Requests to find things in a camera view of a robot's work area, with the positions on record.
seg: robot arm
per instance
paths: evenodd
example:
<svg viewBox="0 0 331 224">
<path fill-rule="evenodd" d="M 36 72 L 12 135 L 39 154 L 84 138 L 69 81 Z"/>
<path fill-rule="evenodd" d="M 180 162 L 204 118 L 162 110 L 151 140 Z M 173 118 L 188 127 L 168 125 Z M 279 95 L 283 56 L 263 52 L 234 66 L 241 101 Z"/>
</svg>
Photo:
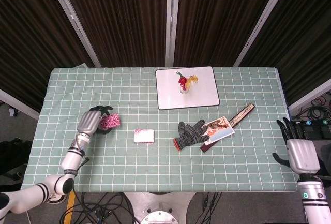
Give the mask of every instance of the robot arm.
<svg viewBox="0 0 331 224">
<path fill-rule="evenodd" d="M 322 182 L 314 176 L 320 169 L 315 146 L 302 126 L 286 118 L 283 120 L 286 126 L 279 120 L 277 124 L 282 131 L 289 160 L 279 158 L 276 153 L 273 153 L 273 157 L 299 175 L 298 188 L 309 224 L 331 223 L 331 212 Z"/>
<path fill-rule="evenodd" d="M 78 127 L 78 134 L 70 145 L 61 164 L 64 175 L 50 175 L 42 183 L 15 192 L 0 193 L 0 224 L 3 224 L 6 214 L 22 213 L 44 203 L 53 194 L 66 195 L 73 189 L 74 178 L 82 164 L 88 161 L 85 151 L 89 145 L 90 137 L 99 131 L 99 122 L 103 114 L 109 115 L 112 108 L 97 106 L 84 113 Z"/>
</svg>

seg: dark curtain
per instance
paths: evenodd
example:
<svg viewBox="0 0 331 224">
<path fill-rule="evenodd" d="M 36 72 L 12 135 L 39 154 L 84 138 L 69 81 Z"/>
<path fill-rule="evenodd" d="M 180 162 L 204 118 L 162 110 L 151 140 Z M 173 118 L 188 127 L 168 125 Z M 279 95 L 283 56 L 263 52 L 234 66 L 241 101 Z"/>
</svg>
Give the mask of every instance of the dark curtain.
<svg viewBox="0 0 331 224">
<path fill-rule="evenodd" d="M 240 66 L 276 67 L 292 104 L 331 78 L 331 0 L 279 0 Z"/>
<path fill-rule="evenodd" d="M 268 0 L 179 0 L 174 66 L 232 66 Z"/>
<path fill-rule="evenodd" d="M 165 65 L 167 0 L 71 0 L 103 67 Z"/>
<path fill-rule="evenodd" d="M 58 0 L 1 0 L 0 88 L 40 111 L 50 72 L 93 66 Z"/>
</svg>

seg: card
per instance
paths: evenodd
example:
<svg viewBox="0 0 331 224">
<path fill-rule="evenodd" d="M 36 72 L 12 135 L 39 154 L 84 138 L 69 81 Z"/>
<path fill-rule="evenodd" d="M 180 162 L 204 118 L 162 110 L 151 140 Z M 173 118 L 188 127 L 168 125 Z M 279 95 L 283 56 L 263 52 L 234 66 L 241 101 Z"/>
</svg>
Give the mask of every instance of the card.
<svg viewBox="0 0 331 224">
<path fill-rule="evenodd" d="M 205 141 L 205 145 L 212 144 L 220 139 L 234 134 L 233 128 L 224 116 L 203 125 L 203 127 L 205 126 L 208 126 L 208 129 L 204 135 L 209 135 L 210 137 L 208 141 Z"/>
<path fill-rule="evenodd" d="M 133 132 L 134 143 L 154 143 L 153 129 L 135 129 Z"/>
</svg>

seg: black glove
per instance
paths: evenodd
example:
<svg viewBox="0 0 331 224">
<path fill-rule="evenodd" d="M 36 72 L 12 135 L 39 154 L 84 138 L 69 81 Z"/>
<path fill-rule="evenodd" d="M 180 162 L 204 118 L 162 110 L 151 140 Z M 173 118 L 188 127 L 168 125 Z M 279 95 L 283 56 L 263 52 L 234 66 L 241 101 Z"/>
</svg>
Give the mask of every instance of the black glove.
<svg viewBox="0 0 331 224">
<path fill-rule="evenodd" d="M 191 146 L 209 140 L 208 135 L 201 136 L 208 129 L 207 126 L 202 128 L 204 124 L 204 120 L 198 121 L 193 127 L 190 125 L 185 126 L 184 122 L 180 122 L 178 125 L 179 138 L 174 139 L 174 145 L 177 150 L 180 151 L 185 146 Z"/>
</svg>

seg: green checkered tablecloth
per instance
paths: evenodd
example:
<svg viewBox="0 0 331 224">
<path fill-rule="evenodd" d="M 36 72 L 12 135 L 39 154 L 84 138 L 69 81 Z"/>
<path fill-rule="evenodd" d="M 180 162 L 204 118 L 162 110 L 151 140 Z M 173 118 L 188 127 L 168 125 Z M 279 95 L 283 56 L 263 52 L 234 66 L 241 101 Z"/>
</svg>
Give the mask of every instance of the green checkered tablecloth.
<svg viewBox="0 0 331 224">
<path fill-rule="evenodd" d="M 84 112 L 110 105 L 121 125 L 91 138 L 75 180 L 78 191 L 295 191 L 296 176 L 277 164 L 287 158 L 277 119 L 288 117 L 275 68 L 214 68 L 220 106 L 159 110 L 157 68 L 61 68 L 51 73 L 33 141 L 23 188 L 60 167 Z M 225 116 L 249 103 L 256 108 L 203 153 L 200 145 L 178 152 L 178 122 L 194 124 Z M 133 130 L 155 130 L 154 144 L 134 144 Z"/>
</svg>

